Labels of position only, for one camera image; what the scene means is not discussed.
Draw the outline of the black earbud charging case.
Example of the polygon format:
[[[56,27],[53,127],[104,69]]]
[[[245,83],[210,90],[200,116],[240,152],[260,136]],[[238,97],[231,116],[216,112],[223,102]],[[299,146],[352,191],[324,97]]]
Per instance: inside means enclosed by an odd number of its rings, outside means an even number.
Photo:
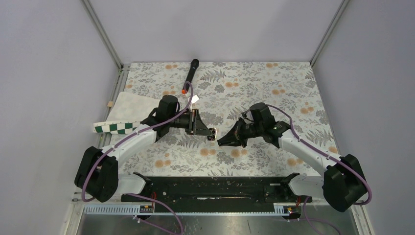
[[[207,136],[207,139],[209,141],[215,141],[217,137],[217,129],[216,128],[209,128],[209,135]]]

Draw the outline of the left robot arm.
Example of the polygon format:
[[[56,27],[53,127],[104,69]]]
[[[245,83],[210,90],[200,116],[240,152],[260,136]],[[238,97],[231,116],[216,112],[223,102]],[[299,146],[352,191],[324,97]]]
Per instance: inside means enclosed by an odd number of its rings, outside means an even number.
[[[86,149],[74,179],[75,186],[82,190],[82,200],[88,202],[85,195],[89,194],[92,199],[106,202],[116,194],[128,193],[140,201],[148,200],[152,189],[144,177],[138,173],[121,174],[119,168],[133,155],[159,141],[171,128],[184,129],[188,135],[204,136],[209,141],[216,139],[216,129],[203,123],[198,109],[188,105],[179,108],[175,96],[165,95],[131,134],[116,144]]]

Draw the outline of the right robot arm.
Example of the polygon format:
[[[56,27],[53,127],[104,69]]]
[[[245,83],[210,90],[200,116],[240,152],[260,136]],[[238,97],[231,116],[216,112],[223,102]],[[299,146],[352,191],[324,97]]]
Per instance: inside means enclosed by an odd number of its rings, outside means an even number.
[[[312,167],[318,176],[297,175],[281,187],[281,197],[288,202],[299,196],[324,199],[332,208],[345,212],[352,205],[366,205],[372,200],[372,190],[366,181],[358,159],[348,154],[341,156],[322,150],[302,138],[289,122],[276,121],[271,105],[263,102],[252,105],[248,112],[252,119],[246,122],[246,113],[231,130],[219,139],[219,146],[246,147],[248,139],[262,137],[272,144],[295,155]]]

